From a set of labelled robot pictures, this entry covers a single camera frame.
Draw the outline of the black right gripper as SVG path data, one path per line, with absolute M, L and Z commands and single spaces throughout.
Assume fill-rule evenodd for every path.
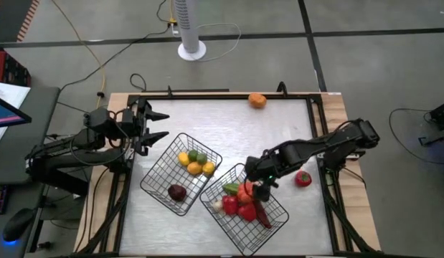
M 253 156 L 248 156 L 245 162 L 245 172 L 247 180 L 252 182 L 252 199 L 269 201 L 270 187 L 278 187 L 275 180 L 279 177 L 278 169 L 276 168 L 273 159 L 270 157 L 256 158 Z

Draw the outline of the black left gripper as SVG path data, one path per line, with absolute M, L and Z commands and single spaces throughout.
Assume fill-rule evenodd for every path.
M 148 148 L 166 137 L 169 132 L 145 133 L 144 116 L 147 120 L 158 121 L 170 118 L 169 115 L 146 110 L 147 101 L 145 98 L 133 98 L 128 102 L 127 107 L 121 111 L 121 127 L 130 138 L 132 149 L 140 156 L 148 155 Z

